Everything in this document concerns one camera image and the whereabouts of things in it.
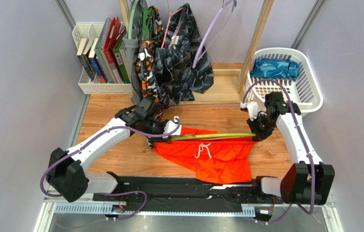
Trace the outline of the lime green hanger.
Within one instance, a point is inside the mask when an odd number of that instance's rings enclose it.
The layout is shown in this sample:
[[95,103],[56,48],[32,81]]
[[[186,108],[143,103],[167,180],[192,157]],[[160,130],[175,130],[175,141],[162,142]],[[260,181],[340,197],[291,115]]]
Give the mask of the lime green hanger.
[[217,133],[217,134],[190,134],[180,137],[171,138],[172,141],[186,141],[186,140],[216,140],[216,139],[232,139],[241,137],[255,137],[255,133]]

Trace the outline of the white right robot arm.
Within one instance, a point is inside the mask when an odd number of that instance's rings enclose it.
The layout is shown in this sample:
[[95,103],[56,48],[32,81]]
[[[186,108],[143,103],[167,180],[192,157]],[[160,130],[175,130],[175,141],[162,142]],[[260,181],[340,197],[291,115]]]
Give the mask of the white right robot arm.
[[282,134],[291,158],[291,167],[283,178],[257,176],[254,188],[258,195],[280,197],[287,204],[324,205],[335,177],[332,165],[324,164],[316,153],[302,124],[296,103],[286,102],[281,92],[271,92],[265,98],[265,111],[255,102],[241,103],[248,112],[254,141],[263,141],[274,129]]

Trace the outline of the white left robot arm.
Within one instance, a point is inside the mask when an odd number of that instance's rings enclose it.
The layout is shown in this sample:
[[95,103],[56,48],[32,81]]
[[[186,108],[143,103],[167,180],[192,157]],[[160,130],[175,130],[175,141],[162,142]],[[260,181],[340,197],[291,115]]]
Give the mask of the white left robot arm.
[[160,120],[160,111],[159,103],[145,98],[118,111],[107,125],[83,142],[67,150],[55,149],[41,177],[41,191],[49,197],[63,197],[69,203],[85,194],[113,193],[118,185],[117,177],[88,173],[88,169],[113,146],[135,133],[144,135],[150,143],[179,136],[180,119],[176,116],[173,120]]

